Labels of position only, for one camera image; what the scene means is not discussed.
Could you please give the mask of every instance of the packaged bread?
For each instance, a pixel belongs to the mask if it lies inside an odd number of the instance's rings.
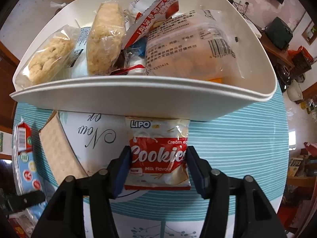
[[[102,3],[87,38],[89,75],[109,75],[112,72],[125,34],[125,19],[118,2]]]
[[[223,14],[189,11],[151,31],[145,52],[146,74],[216,82],[240,76],[235,53],[221,27]]]
[[[22,67],[15,83],[26,88],[51,81],[65,66],[79,35],[80,29],[69,25],[51,34]]]
[[[126,117],[132,152],[125,189],[189,190],[189,120]]]

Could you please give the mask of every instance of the red plastic bag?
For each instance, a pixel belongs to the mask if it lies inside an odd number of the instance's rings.
[[[313,157],[317,157],[317,144],[316,143],[309,143],[304,142],[305,149],[309,154],[311,154]]]
[[[291,59],[293,59],[293,57],[295,55],[297,55],[298,53],[302,53],[305,58],[310,62],[313,63],[314,58],[310,55],[310,53],[307,51],[307,49],[303,46],[300,46],[297,51],[296,50],[287,50],[289,56],[291,57]]]

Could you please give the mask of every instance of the lipo logo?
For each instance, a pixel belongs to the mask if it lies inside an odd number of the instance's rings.
[[[135,120],[131,120],[130,122],[130,127],[131,128],[148,128],[151,126],[151,123],[149,121],[135,121]]]

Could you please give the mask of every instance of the snack package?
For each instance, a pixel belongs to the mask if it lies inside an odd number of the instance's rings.
[[[69,25],[51,34],[22,67],[15,83],[26,88],[51,81],[67,62],[79,34],[79,28]]]
[[[129,4],[127,13],[129,15],[132,24],[136,22],[138,18],[154,3],[158,0],[135,0]]]
[[[69,55],[68,63],[52,79],[53,81],[87,77],[86,42],[91,27],[80,29],[80,35],[73,52]]]
[[[220,25],[221,11],[197,10],[165,21],[147,40],[147,75],[221,82],[241,76]]]
[[[188,190],[189,120],[126,117],[132,163],[125,189]]]
[[[127,75],[145,75],[145,49],[146,37],[142,37],[134,44],[124,49],[125,52],[125,69]]]
[[[143,11],[145,4],[147,4],[149,0],[135,0],[131,3],[131,7],[138,8],[136,10]],[[136,15],[136,22],[130,26],[127,19],[127,26],[129,29],[126,32],[126,36],[122,43],[122,49],[129,47],[134,42],[138,41],[143,36],[147,35],[152,29],[158,27],[162,24],[166,19],[173,16],[179,10],[178,0],[156,0],[149,4],[149,7],[143,12],[142,15]],[[132,16],[130,15],[131,21],[134,18],[134,12]]]
[[[125,34],[125,19],[118,2],[102,3],[87,38],[89,75],[109,75],[112,72]]]
[[[18,195],[35,190],[43,190],[42,178],[37,173],[32,148],[32,130],[21,120],[14,129],[13,169],[16,177],[16,191]],[[29,219],[37,223],[47,202],[26,209]]]

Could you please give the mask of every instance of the wooden cabinet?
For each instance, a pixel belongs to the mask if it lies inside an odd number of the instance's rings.
[[[0,42],[0,131],[12,133],[16,102],[12,77],[19,60]]]

